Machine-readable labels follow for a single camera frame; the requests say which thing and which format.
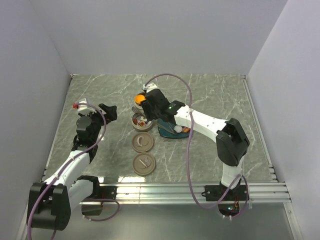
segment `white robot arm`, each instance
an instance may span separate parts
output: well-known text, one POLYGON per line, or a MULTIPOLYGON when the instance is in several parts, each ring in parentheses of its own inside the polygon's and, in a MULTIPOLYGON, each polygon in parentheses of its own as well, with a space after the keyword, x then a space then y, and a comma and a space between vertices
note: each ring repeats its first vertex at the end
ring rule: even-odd
MULTIPOLYGON (((89 101, 84 98, 79 103, 88 104, 89 101)), ((36 201, 45 188, 52 184, 36 205, 31 220, 32 228, 64 230, 68 225, 72 210, 81 201, 88 197, 101 199, 102 194, 105 194, 96 176, 80 176, 97 153, 96 142, 101 127, 104 125, 102 113, 96 112, 87 105, 74 105, 74 107, 77 108, 80 118, 76 122, 77 135, 73 139, 69 157, 46 181, 35 182, 30 188, 27 224, 36 201)), ((116 106, 106 106, 101 103, 99 107, 105 112, 103 116, 106 124, 117 119, 116 106)))
MULTIPOLYGON (((244 155, 247 153, 250 142, 238 120, 229 121, 208 116, 179 101, 169 102, 160 89, 154 84, 143 87, 146 100, 141 103, 147 119, 162 119, 180 126, 191 127, 192 112, 193 130, 212 139, 217 146, 218 157, 223 163, 221 184, 229 187, 237 175, 242 172, 244 155)), ((233 183, 231 190, 239 185, 233 183)))

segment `round coaster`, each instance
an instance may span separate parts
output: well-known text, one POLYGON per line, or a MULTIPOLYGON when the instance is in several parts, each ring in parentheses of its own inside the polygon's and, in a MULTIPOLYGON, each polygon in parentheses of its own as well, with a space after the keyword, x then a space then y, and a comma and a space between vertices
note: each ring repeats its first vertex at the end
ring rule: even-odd
POLYGON ((139 132, 132 139, 132 147, 138 153, 148 152, 154 146, 154 138, 147 132, 139 132))
POLYGON ((132 166, 136 174, 139 176, 147 176, 155 170, 156 160, 151 154, 141 152, 133 159, 132 166))

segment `gray marble table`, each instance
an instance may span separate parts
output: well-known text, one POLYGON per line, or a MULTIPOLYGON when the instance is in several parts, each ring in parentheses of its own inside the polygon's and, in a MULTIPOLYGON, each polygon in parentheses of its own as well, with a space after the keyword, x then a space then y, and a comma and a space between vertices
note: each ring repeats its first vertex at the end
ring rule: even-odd
MULTIPOLYGON (((192 89, 192 108, 215 118, 236 118, 242 124, 251 145, 243 162, 243 172, 250 182, 272 180, 266 154, 259 136, 251 105, 239 75, 180 74, 192 89)), ((149 152, 156 159, 155 171, 140 177, 133 171, 132 163, 137 153, 132 148, 132 138, 137 133, 131 125, 131 107, 134 96, 141 92, 150 74, 74 75, 65 109, 57 132, 46 176, 52 175, 67 159, 76 134, 77 111, 74 102, 89 98, 94 105, 117 105, 118 119, 106 129, 103 141, 84 175, 100 177, 105 183, 116 182, 186 182, 187 139, 167 139, 159 136, 154 127, 149 133, 154 147, 149 152)), ((155 83, 169 101, 187 102, 186 86, 173 77, 160 77, 155 83)), ((191 178, 195 182, 219 181, 222 163, 218 159, 215 143, 195 132, 190 147, 191 178)))

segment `white object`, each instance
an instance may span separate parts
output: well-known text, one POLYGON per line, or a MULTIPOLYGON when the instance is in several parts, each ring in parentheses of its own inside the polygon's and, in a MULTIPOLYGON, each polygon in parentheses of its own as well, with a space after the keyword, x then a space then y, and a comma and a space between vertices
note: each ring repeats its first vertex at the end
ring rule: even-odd
POLYGON ((89 180, 77 180, 69 191, 69 202, 71 212, 81 203, 85 198, 93 193, 94 184, 89 180))
POLYGON ((136 139, 136 143, 138 146, 143 147, 143 145, 140 143, 140 139, 144 139, 144 136, 138 136, 136 139))
MULTIPOLYGON (((84 104, 91 104, 90 100, 88 98, 82 98, 78 101, 78 103, 84 103, 84 104)), ((94 110, 92 107, 86 106, 86 105, 79 105, 78 106, 78 113, 83 115, 88 115, 89 113, 95 113, 96 110, 94 110)))
MULTIPOLYGON (((217 132, 221 131, 227 125, 226 120, 208 116, 206 114, 193 110, 186 105, 181 107, 177 111, 177 114, 174 116, 175 123, 177 125, 191 128, 190 111, 192 111, 192 116, 194 120, 193 130, 207 136, 208 138, 216 142, 216 136, 218 135, 217 132)), ((238 166, 229 166, 223 163, 221 183, 224 186, 229 187, 231 182, 235 179, 235 177, 238 174, 241 174, 242 162, 243 162, 243 157, 240 160, 240 163, 238 166)), ((239 180, 235 181, 230 189, 234 189, 237 186, 239 180)))
POLYGON ((147 122, 148 120, 146 117, 142 116, 142 117, 140 117, 140 121, 147 122))
POLYGON ((155 85, 154 83, 150 83, 147 86, 142 85, 142 90, 146 91, 146 93, 148 93, 148 92, 150 92, 151 90, 154 90, 154 89, 159 89, 157 87, 157 85, 155 85))
MULTIPOLYGON (((242 173, 242 163, 244 161, 244 157, 241 158, 238 166, 229 166, 225 163, 222 163, 223 170, 222 170, 222 178, 221 178, 221 184, 229 187, 232 181, 236 178, 237 175, 242 173)), ((241 177, 237 181, 234 182, 234 184, 231 186, 231 189, 234 189, 241 177)))
MULTIPOLYGON (((81 153, 80 150, 75 150, 70 152, 69 157, 67 160, 59 167, 59 169, 47 180, 45 180, 45 183, 50 183, 52 180, 56 177, 58 172, 62 169, 62 167, 68 162, 70 159, 72 159, 75 155, 81 153)), ((81 172, 89 165, 90 163, 90 157, 89 153, 84 153, 81 156, 77 157, 75 160, 73 160, 66 169, 62 172, 60 175, 60 178, 54 183, 54 185, 62 184, 69 188, 71 185, 77 180, 77 178, 81 175, 81 172)))
POLYGON ((227 125, 226 120, 208 116, 185 105, 182 106, 174 116, 175 123, 180 126, 191 128, 190 111, 192 111, 194 119, 193 130, 216 142, 216 136, 218 135, 217 131, 221 131, 227 125))
POLYGON ((183 128, 182 128, 182 126, 180 126, 180 125, 176 125, 176 126, 174 126, 174 128, 173 128, 178 134, 179 133, 181 133, 182 132, 182 130, 183 130, 183 128))

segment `white enclosure wall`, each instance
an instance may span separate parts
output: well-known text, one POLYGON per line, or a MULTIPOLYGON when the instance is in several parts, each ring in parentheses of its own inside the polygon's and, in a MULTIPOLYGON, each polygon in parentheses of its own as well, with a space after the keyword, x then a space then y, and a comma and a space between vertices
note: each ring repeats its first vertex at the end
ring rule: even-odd
POLYGON ((248 75, 277 176, 306 240, 320 236, 320 2, 289 0, 248 75))
POLYGON ((70 75, 27 0, 0 5, 0 239, 13 240, 43 174, 70 75))
POLYGON ((74 74, 247 74, 287 0, 31 0, 74 74))

